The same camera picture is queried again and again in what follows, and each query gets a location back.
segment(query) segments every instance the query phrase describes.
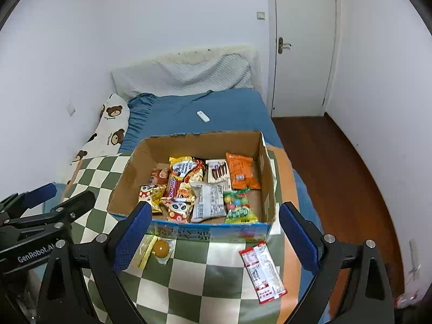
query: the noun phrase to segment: blue bed sheet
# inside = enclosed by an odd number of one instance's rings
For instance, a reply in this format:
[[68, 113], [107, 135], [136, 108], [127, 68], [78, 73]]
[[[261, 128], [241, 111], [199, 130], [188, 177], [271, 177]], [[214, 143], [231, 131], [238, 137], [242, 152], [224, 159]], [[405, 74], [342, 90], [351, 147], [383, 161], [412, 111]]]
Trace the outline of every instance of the blue bed sheet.
[[[268, 115], [261, 94], [254, 89], [227, 89], [219, 92], [189, 96], [141, 94], [128, 102], [129, 128], [119, 152], [133, 151], [139, 142], [149, 136], [184, 133], [210, 133], [236, 130], [258, 130], [265, 142], [283, 148], [276, 128]], [[210, 122], [204, 123], [197, 112], [203, 111]], [[321, 221], [308, 195], [305, 183], [294, 171], [300, 212], [321, 230]], [[312, 273], [302, 268], [299, 298], [312, 280]], [[328, 307], [320, 320], [330, 320]]]

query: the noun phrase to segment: checkered blanket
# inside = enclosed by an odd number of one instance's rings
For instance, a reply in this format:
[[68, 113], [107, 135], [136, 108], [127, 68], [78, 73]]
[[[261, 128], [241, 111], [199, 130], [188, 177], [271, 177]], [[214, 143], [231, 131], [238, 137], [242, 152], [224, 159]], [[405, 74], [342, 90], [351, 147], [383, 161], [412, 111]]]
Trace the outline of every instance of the checkered blanket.
[[[91, 190], [96, 204], [72, 224], [75, 243], [88, 242], [100, 233], [109, 233], [117, 223], [107, 213], [107, 205], [130, 155], [129, 152], [80, 161], [64, 199]], [[275, 155], [272, 151], [269, 155], [279, 181]], [[282, 203], [280, 184], [276, 185], [275, 195], [279, 207]], [[281, 278], [284, 278], [285, 239], [276, 220], [267, 243]], [[139, 269], [135, 262], [136, 254], [129, 268], [118, 278], [149, 324], [276, 324], [283, 297], [264, 305], [258, 304], [252, 282], [238, 254], [249, 246], [254, 244], [177, 240], [175, 252], [166, 265], [159, 264], [155, 257], [150, 256], [145, 269]], [[100, 321], [111, 323], [91, 271], [84, 269], [83, 272]]]

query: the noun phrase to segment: white wall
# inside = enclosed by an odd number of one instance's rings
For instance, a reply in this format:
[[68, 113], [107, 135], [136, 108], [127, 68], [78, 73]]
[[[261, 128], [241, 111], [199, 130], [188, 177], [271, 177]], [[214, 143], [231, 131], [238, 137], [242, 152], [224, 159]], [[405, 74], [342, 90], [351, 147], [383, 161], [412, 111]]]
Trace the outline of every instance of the white wall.
[[382, 193], [410, 279], [416, 239], [420, 280], [432, 281], [432, 37], [409, 0], [341, 0], [338, 65], [327, 111]]
[[[249, 44], [258, 49], [267, 99], [268, 0], [100, 0], [109, 67], [190, 48]], [[256, 12], [266, 14], [258, 20]]]
[[114, 67], [188, 48], [250, 44], [260, 52], [266, 99], [269, 27], [257, 11], [268, 16], [268, 1], [21, 0], [0, 31], [7, 104], [0, 199], [58, 179], [115, 91]]
[[0, 199], [56, 179], [114, 90], [93, 6], [94, 0], [21, 0], [0, 31]]

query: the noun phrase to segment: screw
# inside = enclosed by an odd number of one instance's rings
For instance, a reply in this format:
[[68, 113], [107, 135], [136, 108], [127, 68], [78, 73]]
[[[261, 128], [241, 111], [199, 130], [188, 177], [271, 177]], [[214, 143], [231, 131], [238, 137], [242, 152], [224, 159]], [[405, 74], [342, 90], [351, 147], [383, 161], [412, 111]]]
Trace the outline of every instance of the screw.
[[105, 242], [108, 239], [108, 235], [106, 234], [99, 234], [98, 236], [96, 236], [96, 241], [97, 242]]
[[55, 247], [57, 248], [62, 248], [64, 245], [66, 245], [66, 241], [64, 241], [63, 239], [55, 243]]
[[336, 241], [336, 238], [331, 234], [324, 235], [324, 240], [327, 241], [329, 244], [332, 244]]
[[369, 248], [374, 248], [376, 246], [375, 241], [373, 240], [367, 240], [366, 241], [366, 246]]

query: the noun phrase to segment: door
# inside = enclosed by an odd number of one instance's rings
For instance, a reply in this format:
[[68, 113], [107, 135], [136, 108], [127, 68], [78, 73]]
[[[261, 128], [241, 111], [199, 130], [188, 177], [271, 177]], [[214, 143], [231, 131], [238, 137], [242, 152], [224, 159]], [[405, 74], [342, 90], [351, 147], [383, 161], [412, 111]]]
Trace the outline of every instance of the door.
[[276, 0], [276, 14], [276, 43], [282, 45], [272, 117], [319, 116], [333, 58], [336, 0]]

